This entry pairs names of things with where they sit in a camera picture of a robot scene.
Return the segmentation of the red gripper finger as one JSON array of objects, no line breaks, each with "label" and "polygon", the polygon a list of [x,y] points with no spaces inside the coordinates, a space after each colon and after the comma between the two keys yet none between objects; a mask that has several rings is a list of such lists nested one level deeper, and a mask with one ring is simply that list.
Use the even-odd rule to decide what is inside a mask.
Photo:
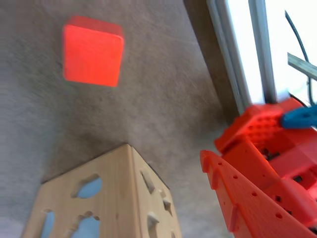
[{"label": "red gripper finger", "polygon": [[236,238],[316,237],[214,152],[201,151],[200,160],[216,191],[227,229]]}]

